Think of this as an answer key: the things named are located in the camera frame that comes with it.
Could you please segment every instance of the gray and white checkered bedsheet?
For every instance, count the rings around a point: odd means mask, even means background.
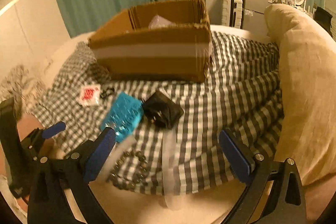
[[[96,63],[92,51],[80,42],[65,62],[53,86],[32,111],[44,127],[64,121],[67,129],[54,137],[68,153],[87,139],[95,140],[100,124],[115,96],[99,106],[77,103],[80,87],[100,83],[102,90],[114,87],[136,98],[146,98],[164,89],[184,109],[178,126],[176,157],[180,177],[179,193],[195,193],[232,179],[229,164],[218,145],[218,134],[231,128],[253,151],[272,156],[283,120],[278,76],[279,52],[275,44],[263,45],[241,37],[212,32],[213,64],[202,84],[176,81],[111,81]],[[163,130],[147,119],[134,131],[136,150],[142,150],[151,166],[146,180],[135,191],[162,194]],[[136,160],[129,159],[119,176],[131,179]]]

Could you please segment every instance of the blue gripper pad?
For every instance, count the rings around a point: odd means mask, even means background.
[[[91,154],[90,158],[86,161],[83,180],[89,183],[97,178],[102,166],[104,165],[107,157],[109,156],[112,148],[116,144],[116,133],[111,128],[103,140],[97,146],[97,149]]]
[[[251,166],[238,146],[235,144],[234,140],[230,138],[225,130],[220,132],[218,140],[223,153],[225,154],[239,181],[248,183],[252,172]]]
[[[66,128],[66,125],[64,122],[58,122],[55,123],[53,126],[43,130],[42,132],[42,138],[49,139],[56,134],[60,133],[61,131],[64,131]]]

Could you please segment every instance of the black pouch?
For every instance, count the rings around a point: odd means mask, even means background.
[[[151,122],[168,129],[172,129],[184,113],[179,105],[158,90],[142,104],[142,108]]]

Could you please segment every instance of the screw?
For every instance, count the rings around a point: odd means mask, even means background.
[[[258,161],[263,161],[264,158],[265,158],[262,154],[256,154],[254,157],[255,157],[255,159],[258,160]]]
[[[48,160],[47,157],[43,157],[43,158],[40,159],[40,163],[43,164],[43,163],[47,162],[47,160]]]
[[[291,158],[288,158],[287,159],[287,162],[290,164],[290,165],[294,165],[295,161]]]
[[[75,153],[71,154],[71,158],[72,158],[73,160],[78,159],[78,158],[79,158],[79,153],[75,152]]]

